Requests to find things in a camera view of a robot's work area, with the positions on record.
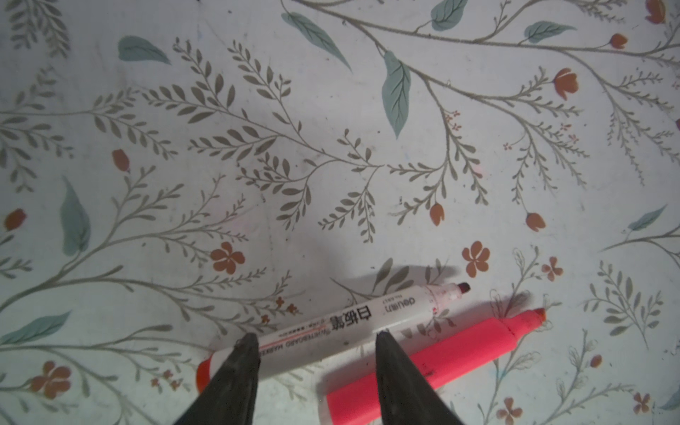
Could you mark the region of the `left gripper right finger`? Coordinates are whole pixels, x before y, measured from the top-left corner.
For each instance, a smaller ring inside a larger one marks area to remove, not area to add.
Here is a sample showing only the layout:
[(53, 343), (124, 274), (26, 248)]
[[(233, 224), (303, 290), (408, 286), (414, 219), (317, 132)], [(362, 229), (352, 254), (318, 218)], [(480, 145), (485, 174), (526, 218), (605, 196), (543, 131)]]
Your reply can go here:
[(462, 425), (388, 331), (375, 339), (376, 383), (385, 425)]

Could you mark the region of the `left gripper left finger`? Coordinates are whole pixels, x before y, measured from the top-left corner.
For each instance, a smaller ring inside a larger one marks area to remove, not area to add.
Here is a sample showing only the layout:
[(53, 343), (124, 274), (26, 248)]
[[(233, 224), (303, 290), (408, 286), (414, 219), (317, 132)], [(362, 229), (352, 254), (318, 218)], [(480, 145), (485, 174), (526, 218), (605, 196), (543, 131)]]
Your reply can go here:
[(252, 424), (259, 370), (259, 341), (255, 334), (247, 333), (237, 341), (207, 387), (175, 424)]

